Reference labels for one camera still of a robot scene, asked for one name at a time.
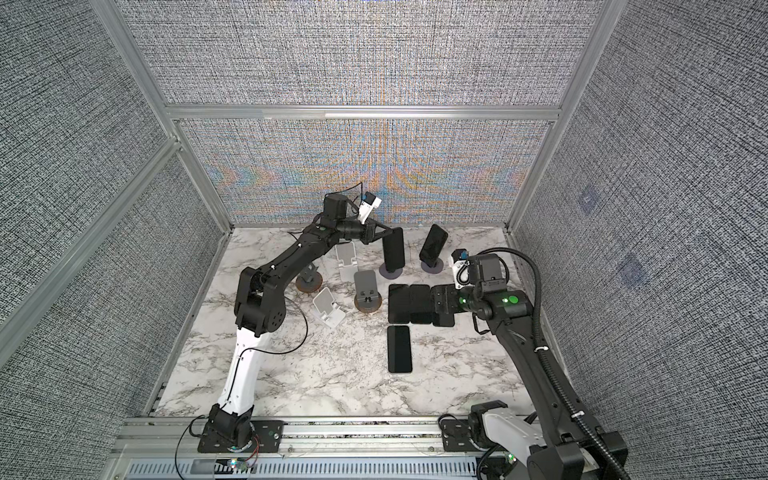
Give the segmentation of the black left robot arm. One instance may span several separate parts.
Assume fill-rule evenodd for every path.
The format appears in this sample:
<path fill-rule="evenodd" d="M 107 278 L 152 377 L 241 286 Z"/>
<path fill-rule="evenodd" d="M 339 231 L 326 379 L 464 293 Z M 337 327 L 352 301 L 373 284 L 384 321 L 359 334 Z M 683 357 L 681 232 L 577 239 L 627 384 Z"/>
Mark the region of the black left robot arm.
<path fill-rule="evenodd" d="M 381 198 L 368 191 L 358 203 L 342 192 L 328 193 L 323 210 L 290 247 L 258 268 L 241 271 L 233 307 L 235 350 L 222 393 L 207 416 L 203 439 L 236 453 L 253 446 L 257 370 L 265 355 L 277 354 L 266 345 L 286 319 L 286 288 L 341 241 L 370 244 L 390 236 L 392 229 L 371 217 L 380 204 Z"/>

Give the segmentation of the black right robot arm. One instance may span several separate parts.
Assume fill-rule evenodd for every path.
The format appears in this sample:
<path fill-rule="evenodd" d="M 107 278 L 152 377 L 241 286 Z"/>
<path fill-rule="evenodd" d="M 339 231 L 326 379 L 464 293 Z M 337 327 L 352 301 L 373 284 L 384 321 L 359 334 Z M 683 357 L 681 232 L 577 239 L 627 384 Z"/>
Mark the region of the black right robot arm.
<path fill-rule="evenodd" d="M 469 436 L 482 450 L 475 474 L 504 479 L 518 465 L 530 479 L 626 479 L 628 447 L 606 431 L 573 389 L 545 338 L 542 287 L 535 262 L 526 254 L 493 247 L 452 254 L 453 281 L 432 289 L 439 314 L 469 313 L 485 322 L 515 365 L 534 406 L 521 419 L 502 401 L 474 405 Z"/>

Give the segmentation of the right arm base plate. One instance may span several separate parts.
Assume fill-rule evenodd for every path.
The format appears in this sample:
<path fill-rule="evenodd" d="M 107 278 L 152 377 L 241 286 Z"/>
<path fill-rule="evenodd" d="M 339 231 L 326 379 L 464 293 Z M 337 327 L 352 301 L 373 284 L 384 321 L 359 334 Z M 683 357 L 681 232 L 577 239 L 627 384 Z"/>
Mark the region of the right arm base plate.
<path fill-rule="evenodd" d="M 452 414 L 446 414 L 437 419 L 437 424 L 444 451 L 453 453 L 481 451 L 481 448 L 471 438 L 469 423 L 466 419 L 459 419 Z"/>

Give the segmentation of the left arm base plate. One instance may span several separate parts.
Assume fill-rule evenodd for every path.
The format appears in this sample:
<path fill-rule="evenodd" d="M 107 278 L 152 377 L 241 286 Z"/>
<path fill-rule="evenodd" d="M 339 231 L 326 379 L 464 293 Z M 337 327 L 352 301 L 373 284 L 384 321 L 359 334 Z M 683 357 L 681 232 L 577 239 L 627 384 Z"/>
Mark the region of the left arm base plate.
<path fill-rule="evenodd" d="M 198 453 L 277 453 L 282 441 L 285 423 L 280 420 L 250 421 L 240 425 L 233 438 L 218 433 L 212 422 L 205 423 L 199 437 Z"/>

